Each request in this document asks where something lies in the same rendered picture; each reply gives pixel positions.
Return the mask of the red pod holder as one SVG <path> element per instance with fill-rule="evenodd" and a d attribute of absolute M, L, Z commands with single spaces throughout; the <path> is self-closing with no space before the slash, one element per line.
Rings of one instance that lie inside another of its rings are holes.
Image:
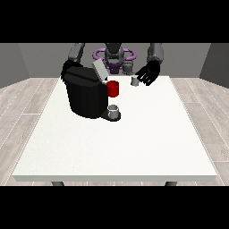
<path fill-rule="evenodd" d="M 119 95 L 119 82 L 109 81 L 107 84 L 107 95 L 111 98 L 115 98 Z"/>

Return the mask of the small grey cup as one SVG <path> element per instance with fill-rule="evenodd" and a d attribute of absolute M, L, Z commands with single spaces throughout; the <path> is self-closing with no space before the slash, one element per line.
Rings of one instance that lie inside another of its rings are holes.
<path fill-rule="evenodd" d="M 115 119 L 118 117 L 119 115 L 119 108 L 117 105 L 110 105 L 108 108 L 108 116 L 111 118 L 111 119 Z"/>

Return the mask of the black coffee machine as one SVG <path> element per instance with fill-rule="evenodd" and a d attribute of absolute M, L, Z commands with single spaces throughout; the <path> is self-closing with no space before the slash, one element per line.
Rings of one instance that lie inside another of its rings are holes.
<path fill-rule="evenodd" d="M 121 119 L 108 110 L 107 85 L 99 80 L 95 70 L 87 67 L 70 67 L 63 77 L 71 110 L 84 118 L 104 118 L 110 122 Z"/>

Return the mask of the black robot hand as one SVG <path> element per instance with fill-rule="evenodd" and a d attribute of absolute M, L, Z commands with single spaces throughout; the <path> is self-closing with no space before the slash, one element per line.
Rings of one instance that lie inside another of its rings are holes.
<path fill-rule="evenodd" d="M 73 60 L 67 60 L 64 65 L 63 65 L 63 69 L 61 71 L 61 79 L 64 78 L 64 75 L 68 72 L 68 70 L 71 67 L 82 67 L 82 64 L 78 63 L 78 62 L 74 62 Z"/>
<path fill-rule="evenodd" d="M 149 61 L 139 71 L 135 73 L 137 79 L 143 82 L 146 86 L 149 86 L 156 80 L 160 73 L 160 63 L 157 60 Z"/>

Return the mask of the pale grey machine lid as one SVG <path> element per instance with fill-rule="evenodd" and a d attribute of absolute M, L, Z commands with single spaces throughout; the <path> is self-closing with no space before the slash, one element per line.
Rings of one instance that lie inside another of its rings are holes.
<path fill-rule="evenodd" d="M 93 69 L 95 70 L 99 80 L 101 82 L 104 82 L 106 80 L 106 78 L 108 77 L 109 73 L 106 70 L 106 67 L 104 66 L 102 60 L 97 59 L 91 65 L 92 65 Z"/>

